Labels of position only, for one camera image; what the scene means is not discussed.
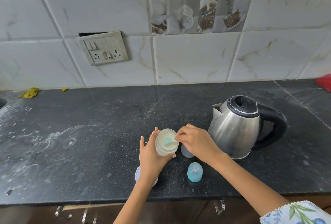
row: black handle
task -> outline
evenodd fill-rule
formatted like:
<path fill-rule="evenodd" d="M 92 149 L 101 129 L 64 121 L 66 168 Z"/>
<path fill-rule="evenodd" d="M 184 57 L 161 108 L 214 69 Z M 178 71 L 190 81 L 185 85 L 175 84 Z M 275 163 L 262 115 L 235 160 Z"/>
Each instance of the black handle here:
<path fill-rule="evenodd" d="M 285 133 L 287 128 L 287 120 L 281 111 L 277 111 L 266 105 L 258 104 L 258 109 L 261 116 L 261 130 L 263 127 L 263 121 L 273 122 L 273 129 L 270 133 L 264 136 L 262 139 L 257 140 L 252 149 L 256 150 L 262 147 L 266 147 L 275 143 L 279 140 Z"/>

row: electric kettle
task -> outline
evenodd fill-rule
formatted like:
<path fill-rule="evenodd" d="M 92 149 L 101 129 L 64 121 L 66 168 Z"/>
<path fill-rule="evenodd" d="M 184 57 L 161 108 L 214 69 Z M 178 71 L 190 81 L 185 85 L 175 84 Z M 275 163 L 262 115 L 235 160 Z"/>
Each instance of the electric kettle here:
<path fill-rule="evenodd" d="M 212 107 L 213 120 L 208 133 L 232 159 L 245 158 L 252 148 L 258 149 L 276 142 L 287 128 L 287 120 L 281 111 L 258 104 L 247 96 L 233 96 Z M 273 122 L 273 129 L 258 139 L 263 121 Z"/>

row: yellow cloth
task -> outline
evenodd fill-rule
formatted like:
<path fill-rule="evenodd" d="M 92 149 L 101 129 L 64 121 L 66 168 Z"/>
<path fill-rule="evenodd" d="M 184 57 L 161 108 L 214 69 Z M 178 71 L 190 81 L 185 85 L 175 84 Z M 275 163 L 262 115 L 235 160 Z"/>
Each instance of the yellow cloth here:
<path fill-rule="evenodd" d="M 27 92 L 21 94 L 20 97 L 23 97 L 23 98 L 33 98 L 33 97 L 35 97 L 35 96 L 38 95 L 38 92 L 39 91 L 40 90 L 38 88 L 32 87 Z"/>

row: switch plate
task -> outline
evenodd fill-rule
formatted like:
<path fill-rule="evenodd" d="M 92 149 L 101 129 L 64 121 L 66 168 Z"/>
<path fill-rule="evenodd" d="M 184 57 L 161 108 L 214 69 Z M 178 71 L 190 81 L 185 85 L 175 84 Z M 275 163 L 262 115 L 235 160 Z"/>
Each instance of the switch plate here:
<path fill-rule="evenodd" d="M 77 38 L 90 65 L 129 61 L 120 31 Z"/>

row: kettle lid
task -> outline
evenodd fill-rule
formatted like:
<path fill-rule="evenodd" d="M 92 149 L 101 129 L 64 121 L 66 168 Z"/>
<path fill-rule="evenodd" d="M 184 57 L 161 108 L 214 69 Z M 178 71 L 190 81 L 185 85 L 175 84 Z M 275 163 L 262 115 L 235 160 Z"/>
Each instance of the kettle lid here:
<path fill-rule="evenodd" d="M 243 117 L 259 116 L 258 103 L 247 96 L 237 95 L 231 97 L 228 100 L 228 107 L 232 112 Z"/>

